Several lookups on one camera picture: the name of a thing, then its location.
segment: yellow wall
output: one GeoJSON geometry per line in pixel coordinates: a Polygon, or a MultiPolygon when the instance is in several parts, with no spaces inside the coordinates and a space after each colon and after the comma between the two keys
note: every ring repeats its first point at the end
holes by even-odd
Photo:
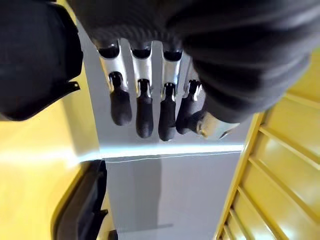
{"type": "Polygon", "coordinates": [[[319,239],[320,49],[284,98],[251,123],[215,238],[319,239]]]}

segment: black finger pad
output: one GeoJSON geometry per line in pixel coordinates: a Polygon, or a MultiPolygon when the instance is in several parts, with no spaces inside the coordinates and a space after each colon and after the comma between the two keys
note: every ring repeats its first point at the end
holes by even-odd
{"type": "Polygon", "coordinates": [[[162,141],[169,141],[176,134],[176,102],[166,98],[160,103],[158,134],[162,141]]]}
{"type": "Polygon", "coordinates": [[[197,102],[193,100],[191,94],[186,98],[182,98],[178,116],[176,118],[176,130],[179,134],[190,132],[189,118],[196,112],[197,102]]]}
{"type": "Polygon", "coordinates": [[[136,133],[143,139],[150,137],[154,130],[152,102],[152,98],[146,94],[136,99],[136,133]]]}
{"type": "Polygon", "coordinates": [[[124,126],[131,122],[132,111],[129,93],[122,89],[115,89],[110,94],[111,117],[118,126],[124,126]]]}

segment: yellow surface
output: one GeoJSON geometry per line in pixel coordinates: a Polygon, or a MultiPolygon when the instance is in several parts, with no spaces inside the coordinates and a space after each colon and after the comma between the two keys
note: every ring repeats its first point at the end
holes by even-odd
{"type": "Polygon", "coordinates": [[[60,207],[99,143],[84,71],[81,90],[22,122],[0,121],[0,240],[49,240],[60,207]]]}
{"type": "Polygon", "coordinates": [[[216,239],[319,239],[320,49],[307,74],[256,114],[216,239]]]}

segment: gray panel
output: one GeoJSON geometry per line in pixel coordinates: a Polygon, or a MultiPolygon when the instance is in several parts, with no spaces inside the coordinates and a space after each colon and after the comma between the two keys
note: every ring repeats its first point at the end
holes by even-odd
{"type": "Polygon", "coordinates": [[[239,153],[148,157],[107,160],[119,239],[212,239],[239,153]]]}

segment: robotic hand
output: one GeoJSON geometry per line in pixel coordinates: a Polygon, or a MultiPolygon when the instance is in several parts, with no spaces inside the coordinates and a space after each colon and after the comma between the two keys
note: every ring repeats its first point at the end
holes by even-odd
{"type": "MultiPolygon", "coordinates": [[[[136,130],[142,138],[153,130],[151,41],[163,44],[158,127],[163,141],[174,137],[175,126],[180,134],[193,131],[222,138],[250,115],[275,104],[307,69],[310,52],[320,42],[318,0],[68,2],[100,52],[110,41],[129,40],[137,92],[136,130]],[[175,120],[182,50],[192,62],[175,120]],[[202,87],[206,99],[198,110],[202,87]]],[[[105,69],[107,61],[102,61],[105,69]]],[[[126,88],[125,80],[121,86],[126,88]]],[[[111,101],[120,105],[120,100],[111,97],[111,101]]],[[[113,119],[124,125],[131,111],[120,109],[113,119]]]]}

